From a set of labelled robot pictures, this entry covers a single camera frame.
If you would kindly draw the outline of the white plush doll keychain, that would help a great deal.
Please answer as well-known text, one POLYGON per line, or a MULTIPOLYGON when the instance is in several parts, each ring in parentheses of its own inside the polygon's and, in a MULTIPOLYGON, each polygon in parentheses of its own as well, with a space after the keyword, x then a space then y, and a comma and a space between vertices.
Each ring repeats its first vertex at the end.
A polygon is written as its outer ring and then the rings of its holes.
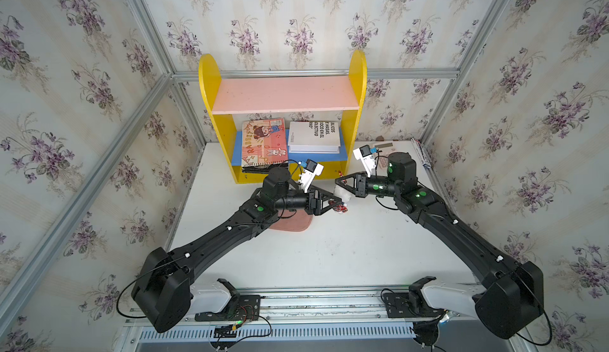
POLYGON ((349 201, 354 197, 353 193, 349 192, 348 190, 339 185, 335 185, 333 193, 336 197, 341 199, 343 206, 347 206, 349 201))

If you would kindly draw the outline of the red S carabiner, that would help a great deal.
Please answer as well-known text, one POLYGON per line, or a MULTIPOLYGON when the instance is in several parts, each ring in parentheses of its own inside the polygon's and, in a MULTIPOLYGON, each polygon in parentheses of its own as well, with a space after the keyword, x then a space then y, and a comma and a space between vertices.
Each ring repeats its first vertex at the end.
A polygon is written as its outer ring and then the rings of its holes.
POLYGON ((336 207, 334 207, 333 210, 335 212, 346 213, 348 211, 348 208, 345 205, 340 204, 340 205, 336 205, 336 207))

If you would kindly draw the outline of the pink corduroy bag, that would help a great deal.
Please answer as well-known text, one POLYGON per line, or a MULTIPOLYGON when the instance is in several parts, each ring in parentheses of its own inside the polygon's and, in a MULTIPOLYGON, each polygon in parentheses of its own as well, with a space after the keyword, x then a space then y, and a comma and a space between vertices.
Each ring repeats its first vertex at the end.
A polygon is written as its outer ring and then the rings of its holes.
POLYGON ((280 219, 277 223, 271 225, 271 230, 303 232, 309 228, 312 220, 313 215, 309 215, 304 211, 298 211, 292 216, 285 219, 280 219))

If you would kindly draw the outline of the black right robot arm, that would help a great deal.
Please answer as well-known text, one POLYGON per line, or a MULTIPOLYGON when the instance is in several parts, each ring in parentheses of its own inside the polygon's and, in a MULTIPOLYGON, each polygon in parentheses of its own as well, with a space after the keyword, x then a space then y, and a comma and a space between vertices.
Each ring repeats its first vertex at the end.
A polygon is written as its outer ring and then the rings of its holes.
POLYGON ((373 173, 373 156, 357 159, 364 171, 339 177, 336 185, 360 198, 391 197, 399 212, 442 241, 477 279, 475 284, 450 284, 427 276, 412 283, 407 300, 412 313, 457 312, 480 320, 501 339, 510 339, 547 315, 541 269, 500 251, 453 214, 438 193, 420 183, 410 154, 392 153, 387 174, 380 177, 373 173))

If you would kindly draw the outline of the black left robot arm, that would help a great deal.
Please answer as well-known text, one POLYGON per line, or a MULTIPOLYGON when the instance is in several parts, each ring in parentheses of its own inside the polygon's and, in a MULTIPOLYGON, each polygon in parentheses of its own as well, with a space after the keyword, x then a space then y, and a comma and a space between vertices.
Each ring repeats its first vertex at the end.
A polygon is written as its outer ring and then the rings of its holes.
POLYGON ((295 182, 288 169, 276 167, 262 187, 224 223, 188 244, 150 252, 133 284, 131 297, 158 333, 178 324, 190 310, 190 287, 228 252, 266 231, 286 211, 321 216, 341 205, 333 193, 295 182))

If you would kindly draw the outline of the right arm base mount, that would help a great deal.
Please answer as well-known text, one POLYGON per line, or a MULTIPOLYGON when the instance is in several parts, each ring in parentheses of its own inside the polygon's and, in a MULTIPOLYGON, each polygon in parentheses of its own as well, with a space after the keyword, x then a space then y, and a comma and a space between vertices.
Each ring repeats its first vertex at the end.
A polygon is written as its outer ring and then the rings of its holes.
POLYGON ((484 292, 480 284, 444 282, 426 276, 405 292, 383 289, 380 299, 389 318, 435 319, 454 312, 477 319, 474 298, 484 292))

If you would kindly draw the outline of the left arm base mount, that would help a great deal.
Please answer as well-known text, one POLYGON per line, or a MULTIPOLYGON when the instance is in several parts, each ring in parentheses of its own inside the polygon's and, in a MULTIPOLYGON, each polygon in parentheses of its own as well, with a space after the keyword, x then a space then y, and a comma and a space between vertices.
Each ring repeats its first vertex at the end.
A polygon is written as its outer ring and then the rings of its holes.
POLYGON ((187 316, 197 322, 244 321, 260 312, 260 295, 241 293, 223 278, 194 285, 190 293, 193 298, 187 316))

